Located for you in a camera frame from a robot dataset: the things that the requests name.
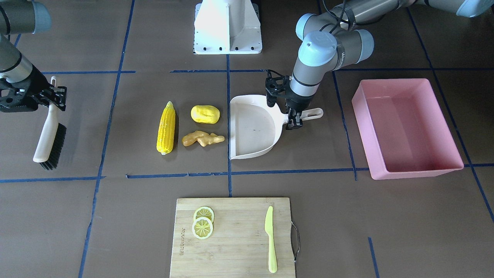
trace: corn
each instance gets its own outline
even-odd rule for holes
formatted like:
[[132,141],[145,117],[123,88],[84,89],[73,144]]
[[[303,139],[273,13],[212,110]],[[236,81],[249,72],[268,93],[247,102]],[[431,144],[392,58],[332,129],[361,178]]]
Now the corn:
[[175,136],[175,109],[169,101],[161,115],[160,127],[158,129],[158,140],[156,141],[156,150],[162,155],[170,153],[173,150],[173,139]]

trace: pink plastic tray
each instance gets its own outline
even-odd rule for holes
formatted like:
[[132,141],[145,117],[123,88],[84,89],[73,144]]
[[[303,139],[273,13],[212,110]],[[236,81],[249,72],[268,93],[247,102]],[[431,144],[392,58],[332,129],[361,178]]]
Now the pink plastic tray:
[[352,104],[373,179],[463,169],[429,80],[362,80]]

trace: plastic knife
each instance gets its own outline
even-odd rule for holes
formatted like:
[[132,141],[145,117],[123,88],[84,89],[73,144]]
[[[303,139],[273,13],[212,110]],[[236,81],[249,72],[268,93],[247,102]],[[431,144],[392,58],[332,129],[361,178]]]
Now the plastic knife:
[[269,206],[266,212],[264,230],[269,237],[268,269],[269,272],[275,273],[278,270],[278,263],[276,262],[275,239],[273,237],[273,206]]

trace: knife handle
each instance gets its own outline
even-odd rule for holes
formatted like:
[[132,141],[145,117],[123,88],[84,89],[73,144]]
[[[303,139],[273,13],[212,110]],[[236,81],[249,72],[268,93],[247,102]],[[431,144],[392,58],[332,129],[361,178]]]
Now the knife handle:
[[269,235],[268,269],[271,273],[275,273],[278,270],[278,263],[276,262],[275,241],[272,234]]

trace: wooden cutting board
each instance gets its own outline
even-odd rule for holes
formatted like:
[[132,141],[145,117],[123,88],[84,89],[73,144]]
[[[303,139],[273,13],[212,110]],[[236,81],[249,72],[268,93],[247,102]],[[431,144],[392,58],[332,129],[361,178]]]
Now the wooden cutting board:
[[[192,234],[196,209],[214,211],[210,237]],[[273,206],[278,271],[268,270],[264,220]],[[289,198],[181,198],[177,200],[170,278],[295,278]]]

